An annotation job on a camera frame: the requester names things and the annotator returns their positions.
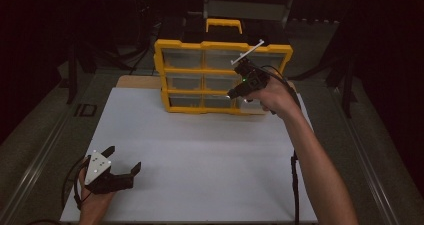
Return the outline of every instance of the hand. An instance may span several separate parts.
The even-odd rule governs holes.
[[[107,194],[93,194],[84,186],[87,169],[83,168],[79,173],[81,185],[81,215],[80,225],[100,224],[116,192]]]
[[[290,112],[300,111],[286,85],[273,77],[270,78],[264,89],[251,92],[244,98],[260,100],[264,111],[274,111],[280,118]]]

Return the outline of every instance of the black clamp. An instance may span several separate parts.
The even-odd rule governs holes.
[[[265,88],[268,84],[269,74],[258,69],[245,57],[237,62],[234,71],[241,75],[242,82],[228,91],[227,95],[230,99],[246,96],[253,91]]]
[[[76,184],[78,181],[79,171],[84,168],[87,169],[84,187],[93,194],[106,194],[133,188],[134,177],[141,170],[141,162],[137,163],[137,165],[135,165],[128,174],[114,175],[110,172],[111,161],[107,159],[107,157],[112,155],[114,152],[115,146],[109,147],[102,153],[94,151],[93,154],[88,156],[84,163],[80,166],[74,181],[74,198],[79,209],[81,208],[81,204],[85,198],[80,198],[78,195]]]

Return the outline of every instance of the finger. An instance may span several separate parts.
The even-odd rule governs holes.
[[[259,91],[253,91],[243,97],[245,100],[254,100],[259,98]]]

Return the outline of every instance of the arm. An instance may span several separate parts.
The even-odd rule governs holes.
[[[85,174],[86,169],[84,168],[79,173],[79,181],[81,184],[81,200],[83,200],[83,203],[81,205],[79,224],[100,224],[116,192],[107,194],[92,194],[84,187]]]
[[[266,88],[245,98],[259,99],[286,124],[319,223],[358,224],[346,185],[286,87],[271,78]]]

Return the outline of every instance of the floor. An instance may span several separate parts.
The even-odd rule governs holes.
[[[294,76],[317,65],[336,29],[337,24],[290,22],[285,31],[294,55],[284,75]],[[133,75],[155,75],[152,54],[150,49]],[[72,178],[70,170],[86,153],[110,90],[121,75],[128,74],[102,61],[98,64],[95,74],[79,71],[72,104],[66,104],[66,88],[53,89],[0,146],[0,224],[60,219],[72,186],[68,172]],[[361,81],[354,79],[357,101],[351,104],[352,119],[347,119],[340,109],[338,89],[325,85],[328,72],[295,85],[317,137],[346,181],[360,224],[424,224],[423,199]],[[84,116],[79,104],[97,110]]]

